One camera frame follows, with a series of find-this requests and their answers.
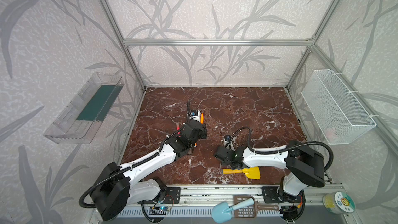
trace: brown marble surface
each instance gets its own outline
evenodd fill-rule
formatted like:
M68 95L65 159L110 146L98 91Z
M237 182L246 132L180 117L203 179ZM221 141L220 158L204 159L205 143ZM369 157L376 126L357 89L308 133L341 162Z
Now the brown marble surface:
M205 87L148 88L122 163L135 160L157 148L166 134L185 121L186 102L191 109L204 112L208 138L199 140L194 153L166 165L146 179L158 176L172 184L279 184L288 170L260 167L259 180L243 173L223 175L220 161L212 155L222 144L224 135L238 128L253 129L253 147L276 147L289 140L305 141L296 115L282 87ZM246 147L247 130L238 135L235 144Z

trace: light blue shovel handle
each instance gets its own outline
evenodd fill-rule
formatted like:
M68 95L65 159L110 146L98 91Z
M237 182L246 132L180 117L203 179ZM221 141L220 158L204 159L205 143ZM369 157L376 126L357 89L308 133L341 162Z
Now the light blue shovel handle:
M244 207L247 207L247 206L250 206L250 205L253 205L253 204L254 204L253 198L249 198L249 199L241 201L240 203L237 203L234 206L228 208L226 210L226 212L227 211L232 211L232 210L237 210L237 209L240 209L240 208L244 208Z

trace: brown slotted scoop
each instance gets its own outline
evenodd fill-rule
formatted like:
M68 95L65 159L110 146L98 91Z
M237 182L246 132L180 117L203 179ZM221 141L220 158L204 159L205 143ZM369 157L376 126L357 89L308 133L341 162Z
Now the brown slotted scoop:
M259 210L276 210L279 211L278 205L264 205L259 204L254 197L250 195L234 195L234 205L244 201L246 199L252 198L254 205L240 208L234 211L235 218L254 218L257 216L257 211Z

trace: light blue toy shovel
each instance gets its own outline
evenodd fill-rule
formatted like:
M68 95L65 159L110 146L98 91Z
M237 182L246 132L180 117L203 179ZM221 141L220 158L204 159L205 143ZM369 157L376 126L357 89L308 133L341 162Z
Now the light blue toy shovel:
M235 204L232 207L228 206L227 202L222 202L220 204L217 204L216 206L213 207L213 210L211 211L211 216L213 217L213 220L217 223L223 223L232 218L232 211L240 208L244 208L250 205L254 204L253 198L249 198L247 200L241 201L238 204Z

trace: wallpaper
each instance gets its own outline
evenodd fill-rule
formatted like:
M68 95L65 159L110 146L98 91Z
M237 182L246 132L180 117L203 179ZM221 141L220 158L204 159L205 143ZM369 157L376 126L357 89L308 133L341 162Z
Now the wallpaper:
M124 38L311 38L331 0L107 0ZM286 85L303 47L131 46L151 86Z
M1 0L0 42L0 223L82 223L78 199L138 110L134 73L97 0ZM45 138L93 72L125 86L91 144Z
M398 137L398 0L344 0L318 46Z
M131 49L146 85L285 86L303 46L148 46Z
M311 140L325 142L301 92L315 69L326 69L311 54L289 92L308 129ZM333 183L343 183L356 204L363 224L393 224L398 218L398 159L371 130L351 144L331 146L333 164L328 170ZM320 150L328 159L327 152Z

